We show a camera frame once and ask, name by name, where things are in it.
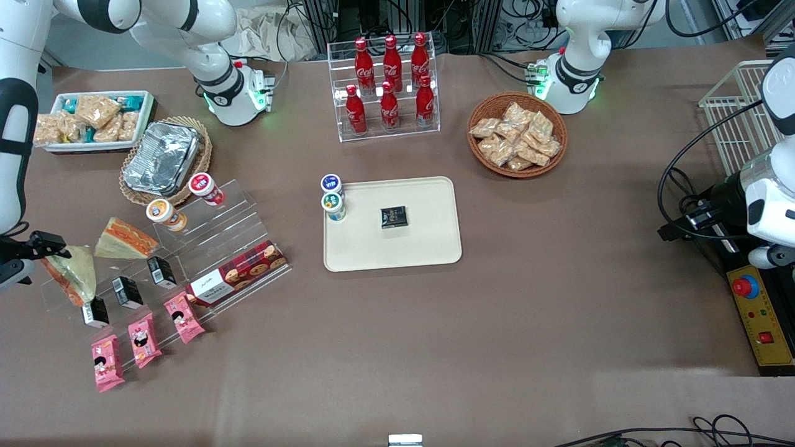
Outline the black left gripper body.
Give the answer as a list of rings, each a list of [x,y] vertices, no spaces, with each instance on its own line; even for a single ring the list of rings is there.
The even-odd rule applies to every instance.
[[[685,238],[746,240],[747,210],[739,173],[683,199]]]

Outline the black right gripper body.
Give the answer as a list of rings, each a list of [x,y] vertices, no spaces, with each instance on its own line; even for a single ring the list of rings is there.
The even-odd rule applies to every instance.
[[[1,238],[1,264],[4,265],[9,261],[22,261],[29,260],[32,256],[31,247],[27,243],[23,243],[11,238]]]

